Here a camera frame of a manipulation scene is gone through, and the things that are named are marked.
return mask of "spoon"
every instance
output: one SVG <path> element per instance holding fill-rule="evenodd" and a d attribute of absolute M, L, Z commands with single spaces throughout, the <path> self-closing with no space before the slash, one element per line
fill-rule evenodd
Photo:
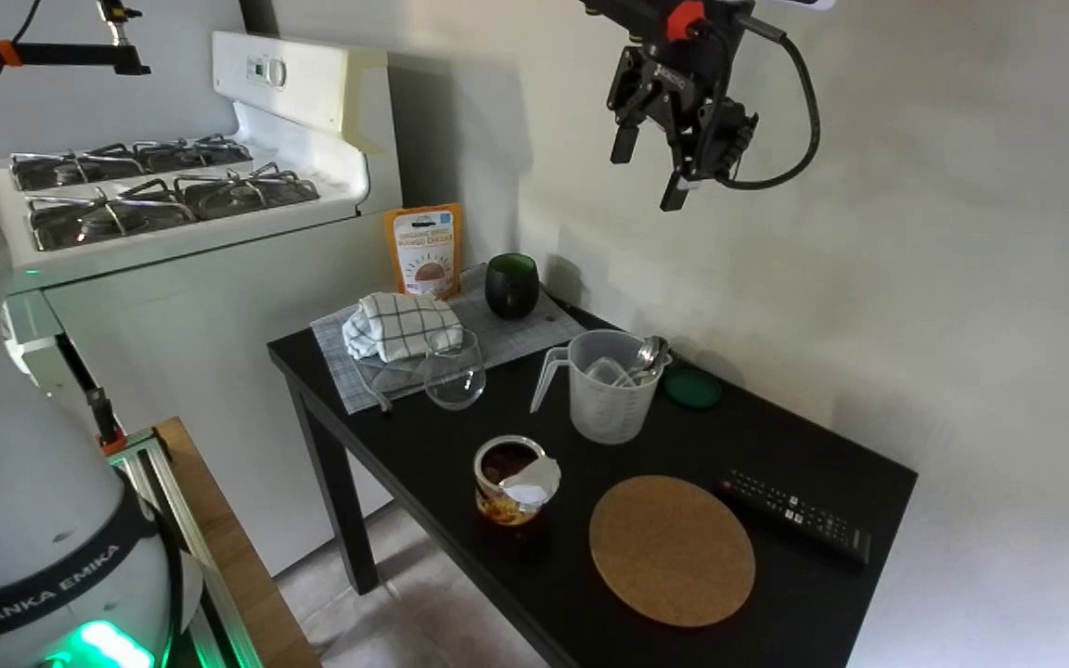
<path fill-rule="evenodd" d="M 663 339 L 642 339 L 642 344 L 637 344 L 637 362 L 636 362 L 636 374 L 657 374 L 657 373 L 663 373 L 673 365 L 673 349 L 668 349 L 668 342 Z"/>

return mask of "green light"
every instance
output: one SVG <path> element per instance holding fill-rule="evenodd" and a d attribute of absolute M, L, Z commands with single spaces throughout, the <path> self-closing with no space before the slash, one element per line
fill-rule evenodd
<path fill-rule="evenodd" d="M 81 625 L 47 657 L 47 668 L 151 668 L 154 657 L 107 621 Z"/>

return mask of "table leg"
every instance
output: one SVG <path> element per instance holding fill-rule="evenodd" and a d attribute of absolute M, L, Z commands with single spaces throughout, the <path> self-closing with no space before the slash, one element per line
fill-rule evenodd
<path fill-rule="evenodd" d="M 380 566 L 372 555 L 372 537 L 363 531 L 363 516 L 360 516 L 360 503 L 356 503 L 352 471 L 349 471 L 349 454 L 312 417 L 309 401 L 295 390 L 289 390 L 289 401 L 295 407 L 304 441 L 312 446 L 312 462 L 320 467 L 320 490 L 326 499 L 326 513 L 339 524 L 346 572 L 349 572 L 356 594 L 368 594 L 380 587 Z"/>

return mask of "remote control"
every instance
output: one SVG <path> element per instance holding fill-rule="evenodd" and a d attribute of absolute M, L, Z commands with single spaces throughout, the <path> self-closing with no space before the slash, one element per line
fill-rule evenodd
<path fill-rule="evenodd" d="M 815 508 L 787 490 L 774 490 L 745 471 L 726 471 L 720 484 L 715 484 L 715 499 L 745 508 L 745 513 L 756 513 L 764 520 L 774 520 L 774 524 L 787 524 L 795 527 L 799 534 L 856 561 L 856 566 L 868 566 L 873 561 L 873 534 L 862 531 L 856 524 L 841 520 L 841 516 L 831 516 L 826 508 Z"/>

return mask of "measuring cup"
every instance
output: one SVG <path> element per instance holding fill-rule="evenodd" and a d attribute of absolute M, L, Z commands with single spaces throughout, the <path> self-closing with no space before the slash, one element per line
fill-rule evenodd
<path fill-rule="evenodd" d="M 569 367 L 570 428 L 601 446 L 631 441 L 649 414 L 657 374 L 626 374 L 637 362 L 637 339 L 622 330 L 584 330 L 569 344 L 540 357 L 529 414 L 537 414 L 550 384 Z"/>

